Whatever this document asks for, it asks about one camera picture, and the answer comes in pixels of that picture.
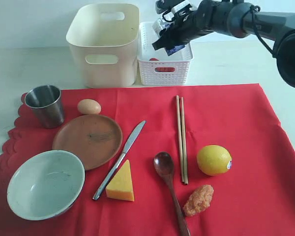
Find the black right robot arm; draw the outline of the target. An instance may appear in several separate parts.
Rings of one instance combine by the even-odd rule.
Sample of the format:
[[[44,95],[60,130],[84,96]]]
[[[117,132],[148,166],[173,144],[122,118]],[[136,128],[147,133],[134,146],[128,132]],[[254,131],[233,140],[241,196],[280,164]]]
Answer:
[[[262,12],[243,0],[158,0],[154,50],[172,55],[191,40],[216,32],[235,38],[253,34],[276,59],[281,78],[295,88],[295,13]]]

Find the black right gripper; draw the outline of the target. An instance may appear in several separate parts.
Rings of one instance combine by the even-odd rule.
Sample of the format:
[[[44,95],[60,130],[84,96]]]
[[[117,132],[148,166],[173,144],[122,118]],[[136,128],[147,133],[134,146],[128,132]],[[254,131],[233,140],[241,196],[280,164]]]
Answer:
[[[200,4],[194,7],[190,4],[175,12],[174,21],[152,43],[154,50],[166,49],[188,44],[191,40],[211,33],[211,5]]]

